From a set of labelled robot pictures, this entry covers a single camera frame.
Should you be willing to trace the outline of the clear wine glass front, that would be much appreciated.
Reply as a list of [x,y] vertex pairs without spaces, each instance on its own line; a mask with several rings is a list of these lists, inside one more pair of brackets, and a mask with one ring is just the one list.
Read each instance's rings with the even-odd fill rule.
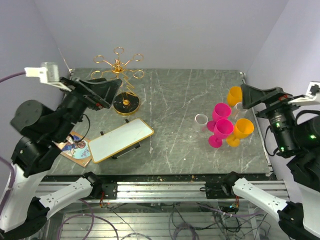
[[231,119],[237,121],[238,119],[243,119],[247,114],[247,109],[243,107],[242,102],[238,102],[233,108],[230,115]]

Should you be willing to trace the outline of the clear wine glass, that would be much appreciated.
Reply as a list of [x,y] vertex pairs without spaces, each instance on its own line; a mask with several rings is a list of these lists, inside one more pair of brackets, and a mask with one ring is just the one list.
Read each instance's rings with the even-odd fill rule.
[[209,119],[205,114],[196,114],[192,120],[192,125],[187,134],[187,139],[191,142],[202,141],[206,137],[208,121]]
[[233,108],[230,115],[231,119],[237,121],[238,119],[243,119],[247,114],[247,109],[243,107],[242,102],[238,102]]

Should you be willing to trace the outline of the yellow wine glass front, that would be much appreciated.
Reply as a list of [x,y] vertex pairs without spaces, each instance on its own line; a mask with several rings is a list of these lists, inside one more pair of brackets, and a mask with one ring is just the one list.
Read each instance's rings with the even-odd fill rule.
[[230,88],[227,94],[227,97],[226,97],[227,104],[230,107],[234,107],[237,103],[242,102],[242,97],[243,97],[243,93],[242,93],[241,87],[233,86]]

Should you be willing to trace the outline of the yellow wine glass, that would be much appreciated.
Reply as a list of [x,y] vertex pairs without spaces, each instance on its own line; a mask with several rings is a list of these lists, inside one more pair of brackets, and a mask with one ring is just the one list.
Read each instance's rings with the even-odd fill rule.
[[241,139],[247,138],[254,130],[254,124],[249,119],[240,118],[234,125],[233,133],[226,138],[226,143],[231,147],[238,147]]
[[227,94],[227,97],[226,97],[227,104],[230,107],[234,107],[237,103],[242,102],[242,97],[243,97],[243,93],[242,93],[241,87],[233,86],[230,88]]

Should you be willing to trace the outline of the magenta wine glass front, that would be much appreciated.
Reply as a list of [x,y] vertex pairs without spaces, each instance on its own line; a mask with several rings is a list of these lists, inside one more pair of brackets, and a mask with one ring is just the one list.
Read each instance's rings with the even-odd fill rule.
[[220,119],[228,119],[231,114],[232,109],[229,107],[228,104],[223,102],[217,103],[213,108],[213,112],[211,115],[212,120],[210,120],[206,124],[207,129],[213,132],[217,121]]

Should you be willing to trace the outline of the magenta wine glass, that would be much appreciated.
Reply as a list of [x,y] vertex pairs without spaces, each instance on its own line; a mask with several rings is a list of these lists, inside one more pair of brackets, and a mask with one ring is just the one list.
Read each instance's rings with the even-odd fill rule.
[[229,107],[228,104],[223,102],[217,103],[213,108],[213,112],[211,115],[212,120],[210,120],[206,124],[207,129],[213,132],[217,121],[220,119],[228,119],[231,114],[232,109]]
[[226,118],[219,119],[213,128],[213,135],[208,138],[208,143],[213,148],[220,148],[223,140],[234,131],[234,125]]

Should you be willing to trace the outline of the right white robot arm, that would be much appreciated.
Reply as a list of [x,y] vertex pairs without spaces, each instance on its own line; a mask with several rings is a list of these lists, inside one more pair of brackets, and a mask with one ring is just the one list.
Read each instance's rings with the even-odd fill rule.
[[220,186],[226,198],[241,197],[256,205],[278,223],[281,230],[294,240],[320,238],[320,112],[303,106],[320,103],[320,84],[311,81],[306,93],[293,96],[281,87],[258,89],[243,83],[242,106],[250,109],[261,103],[265,109],[258,111],[258,118],[269,121],[277,151],[276,155],[289,159],[291,177],[289,186],[299,194],[299,201],[284,200],[251,184],[245,177],[232,171]]

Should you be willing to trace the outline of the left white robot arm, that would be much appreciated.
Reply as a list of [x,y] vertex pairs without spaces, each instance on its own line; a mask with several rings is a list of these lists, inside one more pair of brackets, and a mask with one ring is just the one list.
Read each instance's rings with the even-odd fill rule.
[[105,78],[85,81],[62,77],[60,82],[71,90],[55,110],[37,100],[28,100],[17,108],[10,122],[21,139],[12,153],[11,173],[1,197],[0,237],[3,240],[29,237],[56,212],[83,198],[96,199],[102,193],[101,180],[87,172],[56,192],[36,196],[39,184],[61,153],[58,144],[67,140],[74,126],[82,121],[86,109],[110,108],[122,85],[120,79]]

